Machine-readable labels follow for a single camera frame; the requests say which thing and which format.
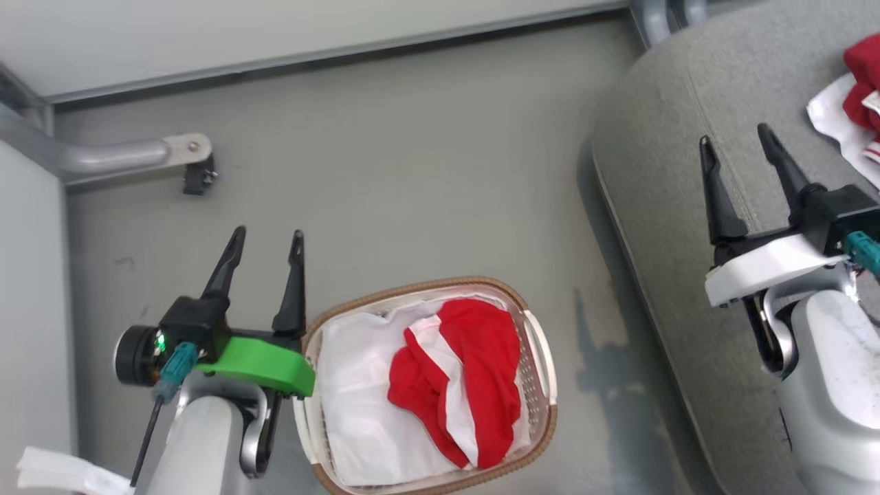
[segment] gray seat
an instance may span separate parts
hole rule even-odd
[[[609,99],[594,159],[700,443],[730,494],[804,493],[744,310],[709,307],[697,143],[710,135],[751,232],[787,224],[755,128],[768,122],[814,181],[876,191],[810,125],[807,102],[880,30],[880,2],[782,0],[712,19],[648,52]],[[876,288],[867,299],[875,299]]]

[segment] metal bracket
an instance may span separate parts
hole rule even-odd
[[[186,166],[184,194],[202,195],[217,176],[211,142],[203,134],[187,133],[105,146],[63,143],[47,134],[51,129],[38,129],[22,116],[29,111],[50,108],[41,106],[35,98],[8,71],[0,68],[0,140],[69,187]]]
[[[232,401],[244,400],[253,402],[256,414],[253,421],[247,425],[245,436],[241,440],[241,469],[248,477],[261,477],[265,472],[264,462],[258,461],[260,452],[260,435],[263,426],[267,422],[270,412],[269,400],[266,393],[258,385],[246,381],[234,380],[220,374],[205,376],[204,373],[195,371],[187,376],[183,385],[180,386],[180,399],[177,402],[177,412],[174,418],[180,416],[183,410],[201,397],[216,395]]]
[[[707,0],[670,0],[669,8],[683,28],[697,25],[709,17]]]
[[[797,346],[792,329],[777,317],[785,306],[818,291],[839,291],[858,300],[855,276],[846,262],[813,270],[801,277],[775,285],[764,293],[761,319],[766,322],[781,354],[780,363],[765,363],[767,371],[785,378],[797,365]]]
[[[654,47],[672,36],[666,17],[666,0],[632,0],[629,5],[645,47]]]

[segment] cable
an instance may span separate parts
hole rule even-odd
[[[162,409],[162,397],[156,399],[156,404],[153,405],[153,413],[150,415],[150,422],[147,424],[147,432],[143,435],[143,442],[141,442],[141,452],[137,455],[137,462],[135,462],[135,471],[131,473],[131,483],[128,486],[134,488],[137,485],[137,478],[141,475],[141,468],[143,467],[143,459],[147,456],[147,448],[150,446],[150,438],[153,436],[153,430],[156,429],[156,420],[159,418],[159,411]]]

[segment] red and white cloth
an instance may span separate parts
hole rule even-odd
[[[843,109],[856,125],[880,133],[880,34],[859,41],[843,55],[855,77],[855,85]],[[864,157],[880,164],[880,137],[865,148]]]
[[[438,438],[436,433],[429,432],[428,425],[420,420],[420,416],[389,401],[392,388],[392,362],[401,349],[409,346],[405,338],[407,329],[410,329],[409,333],[417,343],[422,342],[420,347],[429,349],[436,362],[443,363],[441,369],[449,370],[447,377],[455,376],[456,369],[460,371],[460,377],[471,374],[465,362],[472,363],[473,360],[468,358],[464,361],[458,357],[460,354],[456,354],[453,350],[462,351],[464,345],[457,344],[454,339],[450,344],[450,341],[443,338],[445,345],[453,350],[449,353],[446,348],[432,346],[429,343],[430,339],[433,339],[433,342],[440,344],[437,339],[442,338],[439,330],[430,329],[432,324],[436,323],[436,319],[439,319],[441,324],[439,327],[434,325],[434,329],[453,330],[453,327],[448,325],[451,321],[450,312],[444,310],[449,309],[447,306],[451,302],[459,299],[482,301],[501,311],[505,308],[504,303],[499,299],[484,294],[455,293],[433,300],[413,302],[387,313],[366,309],[362,313],[345,314],[332,319],[322,328],[316,391],[321,399],[320,405],[325,419],[326,436],[333,457],[335,475],[342,484],[347,486],[402,484],[460,469],[463,460],[465,469],[473,469],[475,466],[480,466],[481,462],[488,462],[487,458],[498,455],[500,449],[498,445],[501,444],[491,443],[493,440],[486,438],[495,439],[503,435],[493,430],[486,430],[489,435],[484,436],[482,434],[484,429],[480,427],[483,422],[478,419],[482,417],[481,414],[471,414],[473,427],[468,426],[470,423],[467,421],[467,415],[459,414],[465,410],[466,403],[470,404],[473,401],[474,404],[483,404],[481,399],[472,399],[468,396],[466,380],[449,379],[450,385],[445,395],[447,406],[456,405],[451,408],[452,414],[447,415],[452,418],[452,423],[446,426],[446,431],[455,432],[462,441],[461,447],[458,447],[462,455],[458,458],[458,464],[450,461],[449,456],[441,451],[435,442],[435,438]],[[473,349],[470,342],[466,347]],[[448,361],[441,358],[443,354],[441,350],[446,351],[445,356],[449,358]],[[452,362],[453,355],[460,366],[456,367]],[[454,383],[458,383],[460,388],[454,389],[456,387]],[[513,441],[504,454],[530,444],[527,405],[522,387],[516,378],[514,384],[520,410],[512,428],[508,428],[508,430],[512,429]],[[506,390],[509,393],[513,389],[506,388]],[[508,396],[504,401],[510,403],[513,399]],[[434,404],[433,411],[439,417],[441,410],[436,406],[439,404],[439,394]],[[504,411],[509,416],[516,415],[510,409]],[[437,430],[440,424],[439,420],[435,422]],[[473,439],[473,442],[468,445],[462,440],[465,438]],[[465,452],[476,462],[471,462]]]
[[[445,303],[404,332],[388,400],[412,411],[460,468],[499,464],[522,415],[520,342],[510,313],[475,299]]]

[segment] laundry basket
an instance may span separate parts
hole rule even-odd
[[[317,369],[323,339],[322,329],[329,321],[354,313],[384,314],[424,300],[486,296],[500,300],[510,313],[522,346],[517,375],[528,409],[530,443],[505,457],[490,469],[456,470],[404,484],[346,486],[336,476],[333,452],[326,436],[321,395],[316,386],[312,397],[293,401],[294,414],[303,450],[315,475],[333,495],[385,495],[419,493],[441,495],[485,483],[527,466],[544,452],[556,428],[556,372],[544,332],[523,299],[506,284],[489,277],[461,277],[413,284],[378,292],[337,306],[309,325],[303,354]]]

